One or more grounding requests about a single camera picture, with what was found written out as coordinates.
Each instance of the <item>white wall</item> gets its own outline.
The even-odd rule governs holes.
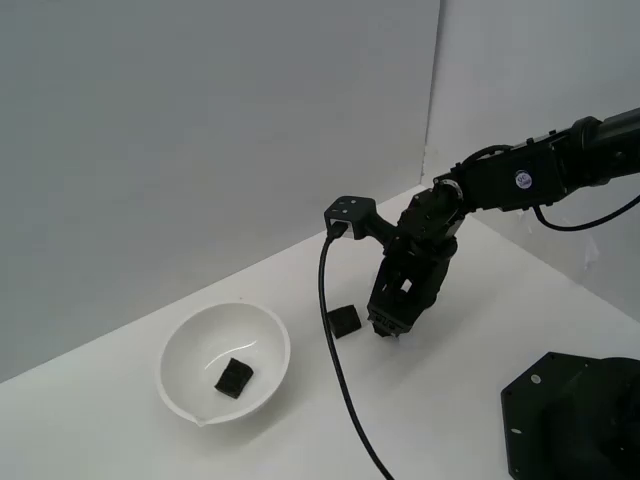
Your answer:
[[[445,0],[441,18],[425,184],[484,146],[640,106],[639,2]],[[577,224],[638,193],[639,177],[620,179],[545,212]],[[640,208],[586,233],[546,230],[531,212],[477,217],[640,319]]]
[[[0,3],[0,381],[419,182],[438,0]]]

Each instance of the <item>black block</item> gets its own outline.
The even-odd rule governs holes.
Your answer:
[[[344,337],[351,332],[358,330],[362,324],[360,317],[356,312],[356,307],[347,305],[346,307],[336,308],[329,312],[329,326],[336,338]]]
[[[227,368],[222,372],[222,376],[216,383],[215,388],[219,392],[237,399],[252,376],[253,369],[249,365],[232,358],[229,360]]]

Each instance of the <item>black wire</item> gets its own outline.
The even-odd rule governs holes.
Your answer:
[[[364,433],[362,429],[362,425],[360,424],[360,420],[358,420],[358,415],[356,414],[356,409],[353,406],[353,401],[351,400],[351,395],[349,394],[349,389],[347,388],[347,381],[344,378],[344,372],[342,371],[342,366],[340,365],[340,359],[338,358],[338,352],[336,351],[336,346],[333,342],[333,335],[331,334],[331,329],[329,328],[329,319],[327,316],[327,301],[325,299],[324,292],[324,271],[325,265],[327,263],[327,252],[329,251],[329,246],[335,240],[336,236],[331,233],[327,236],[326,241],[324,242],[324,246],[322,247],[322,253],[320,254],[320,267],[318,268],[318,295],[320,297],[320,315],[322,316],[322,324],[324,325],[324,333],[327,337],[327,345],[329,346],[329,353],[331,354],[331,360],[333,361],[333,366],[336,370],[336,376],[338,377],[338,383],[340,384],[340,390],[342,391],[342,396],[344,397],[344,403],[347,406],[347,411],[349,412],[349,416],[351,417],[351,421],[353,422],[353,426],[360,437],[360,441],[364,445],[364,448],[367,450],[369,457],[373,463],[378,467],[380,473],[386,480],[394,480],[387,467],[384,466],[382,461],[378,458],[375,450],[371,446],[367,435]]]
[[[619,217],[624,212],[631,210],[633,207],[635,207],[639,203],[640,203],[640,195],[638,195],[636,198],[634,198],[629,203],[619,208],[615,212],[611,212],[609,215],[605,215],[604,217],[594,220],[592,222],[583,223],[582,225],[573,225],[568,227],[549,223],[549,221],[546,218],[544,218],[544,215],[542,214],[542,210],[540,210],[539,206],[533,207],[533,211],[536,214],[536,218],[538,219],[538,221],[547,228],[550,228],[552,230],[557,230],[559,232],[579,232],[581,230],[587,230],[589,228],[597,227],[599,225],[607,223],[613,220],[614,218]]]

